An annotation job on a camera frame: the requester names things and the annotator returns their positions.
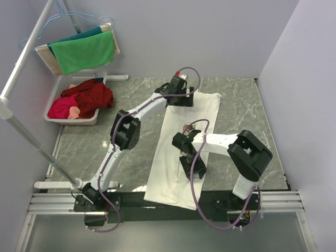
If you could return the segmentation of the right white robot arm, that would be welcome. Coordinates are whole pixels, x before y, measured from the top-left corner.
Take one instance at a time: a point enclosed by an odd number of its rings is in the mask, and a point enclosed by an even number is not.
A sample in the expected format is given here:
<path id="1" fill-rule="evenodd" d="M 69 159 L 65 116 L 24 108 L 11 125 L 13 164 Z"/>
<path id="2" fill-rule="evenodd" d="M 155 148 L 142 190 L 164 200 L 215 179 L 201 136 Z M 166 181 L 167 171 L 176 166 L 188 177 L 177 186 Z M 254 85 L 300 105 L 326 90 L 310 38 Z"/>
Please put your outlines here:
<path id="1" fill-rule="evenodd" d="M 192 130 L 173 137 L 172 145 L 183 153 L 179 160 L 186 177 L 195 174 L 202 179 L 206 174 L 205 159 L 196 157 L 198 150 L 230 157 L 239 171 L 230 203 L 235 209 L 243 209 L 249 203 L 250 191 L 272 160 L 272 152 L 248 130 L 239 134 L 208 133 L 206 140 L 203 135 L 201 130 Z"/>

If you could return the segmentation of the white floral t shirt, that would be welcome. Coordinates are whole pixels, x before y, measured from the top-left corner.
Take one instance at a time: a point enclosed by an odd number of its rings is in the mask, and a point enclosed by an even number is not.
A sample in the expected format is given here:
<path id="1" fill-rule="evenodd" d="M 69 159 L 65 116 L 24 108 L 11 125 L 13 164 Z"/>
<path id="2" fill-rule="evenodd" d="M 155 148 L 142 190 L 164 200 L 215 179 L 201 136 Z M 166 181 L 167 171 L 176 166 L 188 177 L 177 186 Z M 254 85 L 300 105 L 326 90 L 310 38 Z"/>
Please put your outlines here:
<path id="1" fill-rule="evenodd" d="M 155 150 L 144 200 L 195 210 L 205 180 L 208 153 L 191 164 L 198 146 L 192 140 L 212 133 L 221 100 L 219 93 L 194 93 L 192 107 L 168 106 Z"/>

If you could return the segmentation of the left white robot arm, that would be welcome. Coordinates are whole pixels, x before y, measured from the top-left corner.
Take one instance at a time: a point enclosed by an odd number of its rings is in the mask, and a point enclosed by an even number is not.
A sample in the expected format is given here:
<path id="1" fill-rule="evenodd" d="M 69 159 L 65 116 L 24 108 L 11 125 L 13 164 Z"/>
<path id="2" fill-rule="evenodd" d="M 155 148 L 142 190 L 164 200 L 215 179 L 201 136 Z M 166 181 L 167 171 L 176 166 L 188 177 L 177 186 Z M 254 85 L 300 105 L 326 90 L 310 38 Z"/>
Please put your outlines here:
<path id="1" fill-rule="evenodd" d="M 118 111 L 110 132 L 110 144 L 106 156 L 93 178 L 83 186 L 86 204 L 93 211 L 105 208 L 103 194 L 108 190 L 113 173 L 126 153 L 140 139 L 141 122 L 168 106 L 192 107 L 194 87 L 187 87 L 188 75 L 177 72 L 171 79 L 158 87 L 151 96 L 137 107 Z"/>

